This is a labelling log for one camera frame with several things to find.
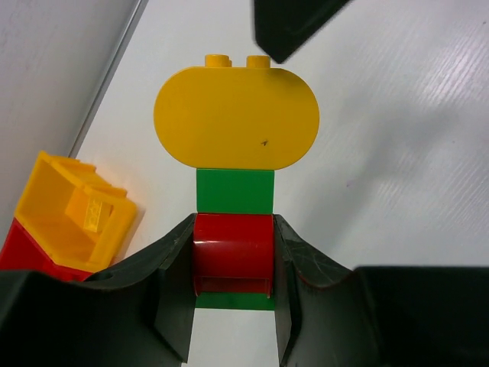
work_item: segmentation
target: white table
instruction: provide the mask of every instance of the white table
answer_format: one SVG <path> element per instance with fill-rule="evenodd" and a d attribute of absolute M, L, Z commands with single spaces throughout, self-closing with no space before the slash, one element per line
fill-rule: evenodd
<path fill-rule="evenodd" d="M 489 2 L 354 0 L 284 67 L 319 101 L 275 213 L 348 267 L 489 265 Z M 196 210 L 195 170 L 153 127 L 162 84 L 205 54 L 260 54 L 250 2 L 150 0 L 78 154 L 144 211 L 126 256 Z M 197 310 L 191 366 L 277 366 L 273 313 Z"/>

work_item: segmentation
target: lego block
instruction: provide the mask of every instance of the lego block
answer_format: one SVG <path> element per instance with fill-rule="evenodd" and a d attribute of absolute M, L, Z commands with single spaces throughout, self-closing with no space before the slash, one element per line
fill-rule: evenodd
<path fill-rule="evenodd" d="M 208 55 L 173 75 L 154 105 L 161 144 L 195 168 L 278 170 L 298 161 L 319 128 L 313 91 L 297 75 L 250 56 L 246 67 Z"/>
<path fill-rule="evenodd" d="M 0 270 L 42 271 L 61 281 L 83 281 L 91 275 L 54 264 L 16 219 L 12 221 L 0 252 Z"/>
<path fill-rule="evenodd" d="M 201 293 L 197 297 L 196 308 L 273 311 L 275 301 L 258 293 Z"/>
<path fill-rule="evenodd" d="M 109 266 L 136 212 L 91 164 L 42 151 L 15 218 L 55 264 L 94 273 Z"/>
<path fill-rule="evenodd" d="M 197 211 L 271 214 L 274 175 L 274 171 L 197 169 Z"/>
<path fill-rule="evenodd" d="M 198 213 L 193 230 L 193 283 L 202 292 L 271 296 L 272 215 Z"/>

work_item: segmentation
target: red plastic base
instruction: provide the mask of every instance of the red plastic base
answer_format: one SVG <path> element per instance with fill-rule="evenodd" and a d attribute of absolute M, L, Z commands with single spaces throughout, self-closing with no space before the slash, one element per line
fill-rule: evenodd
<path fill-rule="evenodd" d="M 274 276 L 272 215 L 197 214 L 193 283 L 202 292 L 271 295 Z"/>
<path fill-rule="evenodd" d="M 84 281 L 91 275 L 54 264 L 16 219 L 0 252 L 0 270 L 37 270 L 61 281 Z"/>

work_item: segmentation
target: yellow stud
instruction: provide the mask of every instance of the yellow stud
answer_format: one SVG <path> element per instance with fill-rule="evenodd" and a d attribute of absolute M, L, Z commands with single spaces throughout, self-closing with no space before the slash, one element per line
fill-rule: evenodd
<path fill-rule="evenodd" d="M 246 67 L 208 55 L 173 75 L 154 105 L 161 144 L 196 168 L 278 170 L 298 161 L 319 128 L 313 91 L 297 75 L 251 56 Z"/>

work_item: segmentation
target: black object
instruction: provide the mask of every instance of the black object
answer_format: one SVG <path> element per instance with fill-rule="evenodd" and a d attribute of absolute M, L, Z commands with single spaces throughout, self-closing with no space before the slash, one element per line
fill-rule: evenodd
<path fill-rule="evenodd" d="M 284 62 L 349 0 L 254 0 L 254 39 Z"/>
<path fill-rule="evenodd" d="M 180 366 L 194 220 L 83 283 L 0 271 L 2 366 Z M 274 220 L 281 366 L 489 365 L 489 269 L 349 271 Z"/>

